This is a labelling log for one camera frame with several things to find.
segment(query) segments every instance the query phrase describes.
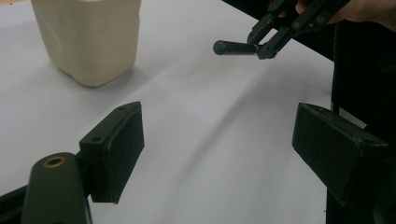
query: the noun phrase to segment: beige bin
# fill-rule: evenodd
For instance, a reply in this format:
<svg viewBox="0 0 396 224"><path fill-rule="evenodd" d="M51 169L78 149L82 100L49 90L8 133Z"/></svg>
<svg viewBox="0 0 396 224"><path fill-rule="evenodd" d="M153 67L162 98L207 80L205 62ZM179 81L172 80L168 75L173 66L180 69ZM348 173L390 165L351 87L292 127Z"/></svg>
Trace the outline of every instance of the beige bin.
<svg viewBox="0 0 396 224"><path fill-rule="evenodd" d="M141 0L32 0L50 59L97 87L134 65Z"/></svg>

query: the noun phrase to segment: human hand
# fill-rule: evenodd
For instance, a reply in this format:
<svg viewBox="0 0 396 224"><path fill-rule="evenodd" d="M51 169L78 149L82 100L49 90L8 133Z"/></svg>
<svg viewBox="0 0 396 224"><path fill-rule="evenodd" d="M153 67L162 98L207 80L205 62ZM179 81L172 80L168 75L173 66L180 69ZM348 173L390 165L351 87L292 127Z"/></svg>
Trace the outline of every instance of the human hand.
<svg viewBox="0 0 396 224"><path fill-rule="evenodd" d="M307 6L307 0L299 0L296 10L301 14ZM375 21L396 32L396 0L350 0L332 16L329 23L342 20Z"/></svg>

